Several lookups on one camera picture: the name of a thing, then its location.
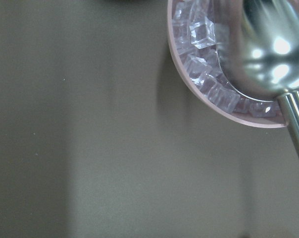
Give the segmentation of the clear ice cube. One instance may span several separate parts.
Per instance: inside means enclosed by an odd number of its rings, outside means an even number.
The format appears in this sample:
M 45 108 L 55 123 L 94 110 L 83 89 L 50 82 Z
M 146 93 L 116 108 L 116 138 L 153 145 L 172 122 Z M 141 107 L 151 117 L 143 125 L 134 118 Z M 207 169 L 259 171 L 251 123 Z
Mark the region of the clear ice cube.
M 198 49 L 215 45 L 214 24 L 206 16 L 189 25 L 191 44 Z

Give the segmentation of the pink bowl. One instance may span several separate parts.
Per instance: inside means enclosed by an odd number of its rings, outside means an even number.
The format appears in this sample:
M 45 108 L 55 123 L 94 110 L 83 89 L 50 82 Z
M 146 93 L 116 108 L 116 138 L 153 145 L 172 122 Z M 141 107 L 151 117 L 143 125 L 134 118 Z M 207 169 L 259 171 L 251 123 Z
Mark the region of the pink bowl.
M 168 43 L 173 62 L 191 92 L 224 117 L 252 127 L 286 126 L 278 103 L 249 99 L 224 76 L 216 45 L 198 49 L 191 44 L 189 25 L 207 17 L 214 23 L 210 0 L 170 0 L 167 5 Z

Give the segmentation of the metal ice scoop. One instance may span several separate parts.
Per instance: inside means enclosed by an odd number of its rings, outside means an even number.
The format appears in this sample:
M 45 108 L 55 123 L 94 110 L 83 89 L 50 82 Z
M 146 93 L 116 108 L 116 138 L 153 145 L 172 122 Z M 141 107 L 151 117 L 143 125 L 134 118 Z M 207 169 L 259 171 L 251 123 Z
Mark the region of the metal ice scoop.
M 277 101 L 299 157 L 299 1 L 215 0 L 220 67 L 242 95 Z

